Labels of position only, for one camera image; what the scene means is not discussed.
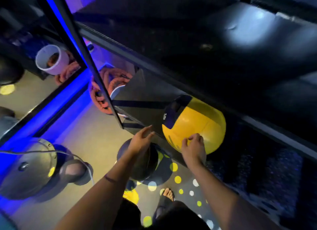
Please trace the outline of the person's left hand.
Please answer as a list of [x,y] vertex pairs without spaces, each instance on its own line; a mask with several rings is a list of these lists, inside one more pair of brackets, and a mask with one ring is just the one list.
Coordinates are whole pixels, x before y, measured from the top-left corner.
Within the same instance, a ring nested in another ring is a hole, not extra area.
[[127,150],[132,159],[137,158],[149,148],[150,144],[145,144],[145,137],[151,132],[154,132],[153,126],[149,125],[133,136]]

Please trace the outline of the person's right hand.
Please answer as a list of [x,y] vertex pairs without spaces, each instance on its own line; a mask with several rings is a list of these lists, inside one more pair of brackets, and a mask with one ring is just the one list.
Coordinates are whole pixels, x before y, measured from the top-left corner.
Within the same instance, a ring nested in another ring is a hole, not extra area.
[[203,166],[206,163],[206,152],[204,139],[199,133],[188,137],[188,149],[181,151],[187,167],[192,171],[195,167]]

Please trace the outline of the person's right forearm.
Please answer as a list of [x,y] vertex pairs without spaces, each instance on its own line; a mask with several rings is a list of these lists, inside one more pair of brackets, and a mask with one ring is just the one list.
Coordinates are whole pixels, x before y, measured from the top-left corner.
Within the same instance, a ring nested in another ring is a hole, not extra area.
[[282,230],[262,211],[217,179],[201,161],[186,164],[222,230]]

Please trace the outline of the person's left forearm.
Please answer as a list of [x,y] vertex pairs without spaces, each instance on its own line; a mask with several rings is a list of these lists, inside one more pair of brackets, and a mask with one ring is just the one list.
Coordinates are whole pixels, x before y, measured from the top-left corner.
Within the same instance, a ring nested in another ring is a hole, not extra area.
[[54,230],[111,230],[137,158],[132,159],[126,151],[106,173],[117,183],[102,177],[69,209]]

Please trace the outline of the yellow and black medicine ball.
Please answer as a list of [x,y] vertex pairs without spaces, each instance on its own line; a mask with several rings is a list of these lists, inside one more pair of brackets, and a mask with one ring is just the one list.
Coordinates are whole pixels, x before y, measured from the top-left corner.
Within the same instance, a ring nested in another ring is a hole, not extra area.
[[181,95],[168,104],[162,119],[167,142],[181,152],[182,140],[198,133],[204,139],[205,152],[215,152],[223,143],[226,120],[216,108],[190,95]]

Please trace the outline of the black glossy panel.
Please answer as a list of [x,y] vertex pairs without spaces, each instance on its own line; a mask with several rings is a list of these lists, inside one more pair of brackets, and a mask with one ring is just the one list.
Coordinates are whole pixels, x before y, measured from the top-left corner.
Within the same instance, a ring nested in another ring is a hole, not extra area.
[[113,104],[119,113],[127,116],[122,123],[125,130],[136,134],[152,125],[155,132],[152,142],[158,144],[164,154],[186,167],[181,153],[168,143],[162,130],[165,107],[184,94],[152,73],[139,70],[115,96]]

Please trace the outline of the person's bare foot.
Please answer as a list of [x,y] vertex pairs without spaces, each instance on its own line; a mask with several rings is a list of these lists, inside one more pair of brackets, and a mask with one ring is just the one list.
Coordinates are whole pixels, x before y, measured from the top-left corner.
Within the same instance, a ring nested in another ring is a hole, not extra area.
[[162,192],[161,196],[167,197],[172,202],[174,202],[174,200],[175,200],[174,193],[170,188],[165,188],[164,191]]

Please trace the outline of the white bucket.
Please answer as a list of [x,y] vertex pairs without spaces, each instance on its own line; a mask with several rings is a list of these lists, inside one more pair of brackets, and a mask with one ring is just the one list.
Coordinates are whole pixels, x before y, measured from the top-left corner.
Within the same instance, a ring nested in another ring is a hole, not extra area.
[[[124,87],[125,87],[125,85],[120,85],[120,86],[118,86],[118,87],[116,87],[116,88],[113,89],[112,93],[110,94],[110,98],[111,98],[112,101],[113,101],[114,98],[119,94],[119,92],[124,89]],[[120,116],[121,118],[127,118],[126,115],[123,115],[123,114],[121,114],[121,113],[119,113],[119,112],[117,112],[117,114],[118,114],[118,116]]]

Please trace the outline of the person's black trousers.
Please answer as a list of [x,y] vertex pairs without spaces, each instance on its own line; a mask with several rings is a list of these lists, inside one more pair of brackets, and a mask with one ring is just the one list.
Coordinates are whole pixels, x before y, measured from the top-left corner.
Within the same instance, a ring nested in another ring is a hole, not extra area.
[[160,196],[149,227],[141,224],[141,212],[136,204],[123,199],[112,230],[210,230],[209,226],[183,202]]

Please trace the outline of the small gray exercise ball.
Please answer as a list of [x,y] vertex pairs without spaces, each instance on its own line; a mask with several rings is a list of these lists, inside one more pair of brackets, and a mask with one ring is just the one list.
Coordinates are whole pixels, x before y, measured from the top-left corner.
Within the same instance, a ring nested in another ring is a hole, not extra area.
[[87,162],[81,162],[79,159],[66,161],[59,170],[59,177],[62,182],[73,183],[78,186],[89,183],[92,176],[92,166]]

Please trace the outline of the blue light strip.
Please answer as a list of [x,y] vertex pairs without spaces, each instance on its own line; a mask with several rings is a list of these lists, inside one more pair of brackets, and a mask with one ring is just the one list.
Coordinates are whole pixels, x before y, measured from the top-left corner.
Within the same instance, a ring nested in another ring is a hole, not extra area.
[[0,151],[12,151],[11,148],[16,152],[24,151],[19,149],[19,146],[29,138],[43,138],[52,145],[57,145],[57,133],[67,128],[79,114],[79,109],[75,109],[73,115],[64,122],[60,119],[63,120],[63,114],[86,92],[91,75],[88,68],[80,69],[73,74],[68,82],[64,82],[6,131],[0,138]]

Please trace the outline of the black storage rack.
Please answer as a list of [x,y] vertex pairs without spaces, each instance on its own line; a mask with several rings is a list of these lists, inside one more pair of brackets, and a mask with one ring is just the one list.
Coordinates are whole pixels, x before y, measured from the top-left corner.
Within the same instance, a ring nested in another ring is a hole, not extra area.
[[238,0],[94,0],[85,38],[317,160],[317,8]]

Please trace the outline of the large gray exercise ball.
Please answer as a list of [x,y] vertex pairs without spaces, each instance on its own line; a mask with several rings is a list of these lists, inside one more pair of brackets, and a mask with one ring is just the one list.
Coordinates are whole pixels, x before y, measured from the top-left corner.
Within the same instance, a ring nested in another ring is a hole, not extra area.
[[0,149],[0,196],[23,200],[48,184],[57,167],[57,152],[42,138],[23,138]]

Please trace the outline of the black framed wall mirror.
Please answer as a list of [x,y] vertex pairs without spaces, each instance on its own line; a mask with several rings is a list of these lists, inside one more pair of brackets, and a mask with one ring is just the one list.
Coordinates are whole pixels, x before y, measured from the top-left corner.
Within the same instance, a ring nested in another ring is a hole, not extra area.
[[82,72],[64,0],[0,0],[0,146]]

